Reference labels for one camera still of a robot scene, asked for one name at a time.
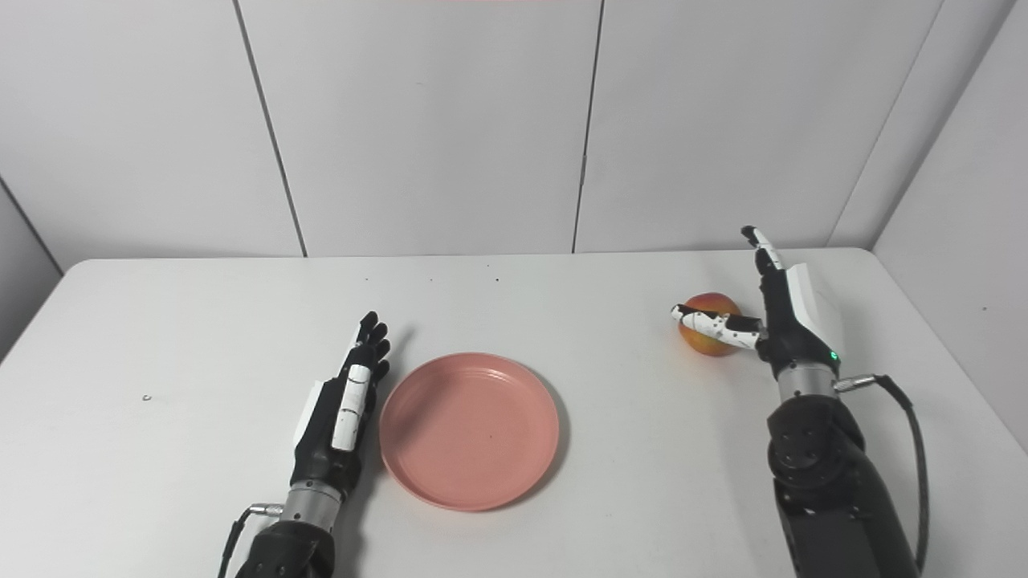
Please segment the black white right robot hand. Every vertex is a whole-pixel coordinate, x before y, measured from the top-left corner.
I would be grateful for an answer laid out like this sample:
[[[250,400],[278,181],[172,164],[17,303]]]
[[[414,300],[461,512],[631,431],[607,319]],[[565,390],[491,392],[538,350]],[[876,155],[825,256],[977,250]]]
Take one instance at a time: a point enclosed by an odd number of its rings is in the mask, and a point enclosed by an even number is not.
[[[830,288],[808,264],[786,266],[759,228],[745,226],[741,233],[755,249],[764,319],[687,304],[672,308],[672,318],[719,344],[756,351],[775,376],[793,365],[811,363],[827,366],[838,377],[843,324]]]

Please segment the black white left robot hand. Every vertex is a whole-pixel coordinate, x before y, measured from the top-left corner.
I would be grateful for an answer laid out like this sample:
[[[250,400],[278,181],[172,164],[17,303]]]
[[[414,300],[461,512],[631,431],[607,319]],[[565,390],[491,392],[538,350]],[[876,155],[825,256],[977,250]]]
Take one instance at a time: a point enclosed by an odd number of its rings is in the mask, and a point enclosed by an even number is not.
[[[290,483],[318,482],[342,497],[357,486],[362,446],[390,370],[388,326],[370,311],[357,325],[337,377],[315,384],[299,421]]]

